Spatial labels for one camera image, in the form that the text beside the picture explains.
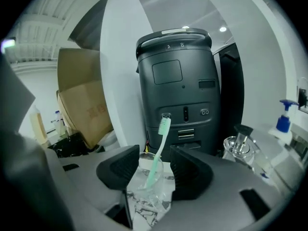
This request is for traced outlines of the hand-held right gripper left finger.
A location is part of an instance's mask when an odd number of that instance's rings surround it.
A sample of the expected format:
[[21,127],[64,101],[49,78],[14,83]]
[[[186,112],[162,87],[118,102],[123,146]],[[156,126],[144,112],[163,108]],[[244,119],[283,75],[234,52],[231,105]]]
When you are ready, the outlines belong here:
[[139,166],[139,145],[104,152],[97,168],[97,177],[111,190],[124,190]]

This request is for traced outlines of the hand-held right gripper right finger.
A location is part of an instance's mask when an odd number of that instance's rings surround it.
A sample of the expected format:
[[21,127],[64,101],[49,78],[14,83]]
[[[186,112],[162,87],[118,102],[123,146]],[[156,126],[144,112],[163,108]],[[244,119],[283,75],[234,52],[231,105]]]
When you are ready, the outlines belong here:
[[177,146],[170,147],[170,167],[175,180],[172,200],[199,198],[213,179],[213,170],[207,163]]

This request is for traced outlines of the clear glass cup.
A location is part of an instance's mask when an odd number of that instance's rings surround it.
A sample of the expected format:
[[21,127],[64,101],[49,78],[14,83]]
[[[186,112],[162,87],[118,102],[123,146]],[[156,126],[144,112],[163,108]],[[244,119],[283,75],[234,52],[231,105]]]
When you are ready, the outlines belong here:
[[137,203],[150,209],[162,212],[164,165],[161,159],[155,160],[155,154],[139,154],[139,165],[130,180],[127,191],[133,193]]

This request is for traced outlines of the light green toothbrush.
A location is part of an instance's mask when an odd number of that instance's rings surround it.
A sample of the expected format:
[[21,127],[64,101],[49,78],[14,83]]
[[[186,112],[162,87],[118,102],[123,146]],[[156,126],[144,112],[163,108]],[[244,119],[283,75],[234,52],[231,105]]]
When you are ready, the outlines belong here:
[[153,163],[151,170],[149,172],[149,175],[147,177],[147,180],[145,182],[144,188],[149,189],[152,184],[154,183],[154,175],[156,173],[157,165],[158,165],[158,160],[160,159],[161,153],[163,151],[163,148],[165,146],[167,136],[169,133],[171,125],[171,118],[169,116],[162,117],[159,128],[158,128],[158,134],[162,136],[161,144],[160,147],[157,151],[157,153],[154,156]]

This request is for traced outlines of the marble vanity cabinet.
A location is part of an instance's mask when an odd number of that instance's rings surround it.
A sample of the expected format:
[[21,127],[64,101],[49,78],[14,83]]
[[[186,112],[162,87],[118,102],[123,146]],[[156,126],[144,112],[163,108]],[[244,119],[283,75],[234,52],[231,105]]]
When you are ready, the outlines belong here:
[[[261,152],[257,155],[257,169],[253,173],[259,176],[268,185],[277,189],[284,196],[289,195],[296,189],[300,178],[304,174],[304,162],[298,152],[290,145],[268,134],[264,135],[256,130],[253,137]],[[163,206],[165,211],[159,212],[145,207],[134,198],[133,193],[128,191],[128,202],[132,205],[133,228],[135,231],[148,231],[163,215],[171,208],[171,193],[175,190],[174,175],[170,163],[163,162]]]

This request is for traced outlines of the black marble counter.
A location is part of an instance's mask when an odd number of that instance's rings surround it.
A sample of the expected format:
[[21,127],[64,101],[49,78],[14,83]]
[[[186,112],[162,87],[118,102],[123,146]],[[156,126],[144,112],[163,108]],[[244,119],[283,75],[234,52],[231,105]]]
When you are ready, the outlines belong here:
[[89,154],[88,148],[79,132],[65,138],[61,137],[57,142],[49,145],[47,148],[55,151],[58,158],[68,158]]

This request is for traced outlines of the brown cardboard box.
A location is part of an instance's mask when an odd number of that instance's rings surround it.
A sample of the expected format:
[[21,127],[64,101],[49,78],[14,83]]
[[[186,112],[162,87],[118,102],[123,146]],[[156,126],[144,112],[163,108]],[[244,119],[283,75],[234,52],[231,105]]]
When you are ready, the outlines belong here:
[[57,62],[57,100],[68,126],[92,149],[113,129],[104,97],[100,53],[64,48]]

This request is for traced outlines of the black service machine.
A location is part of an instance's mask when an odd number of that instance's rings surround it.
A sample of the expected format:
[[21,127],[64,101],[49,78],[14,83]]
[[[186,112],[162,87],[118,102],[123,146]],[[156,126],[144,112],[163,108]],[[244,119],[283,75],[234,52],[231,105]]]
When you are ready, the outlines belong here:
[[162,137],[163,117],[171,126],[161,157],[181,145],[209,155],[218,152],[220,85],[209,33],[198,28],[154,32],[136,43],[146,136],[151,153]]

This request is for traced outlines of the blue pump bottle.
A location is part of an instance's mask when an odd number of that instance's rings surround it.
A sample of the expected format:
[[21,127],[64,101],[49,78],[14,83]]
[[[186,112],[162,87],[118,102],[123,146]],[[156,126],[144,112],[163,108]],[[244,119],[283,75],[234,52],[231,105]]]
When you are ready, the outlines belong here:
[[269,134],[281,140],[286,145],[290,145],[293,136],[290,131],[291,121],[289,109],[292,105],[299,106],[299,103],[287,99],[280,100],[280,102],[284,105],[284,113],[278,118],[276,126],[269,130]]

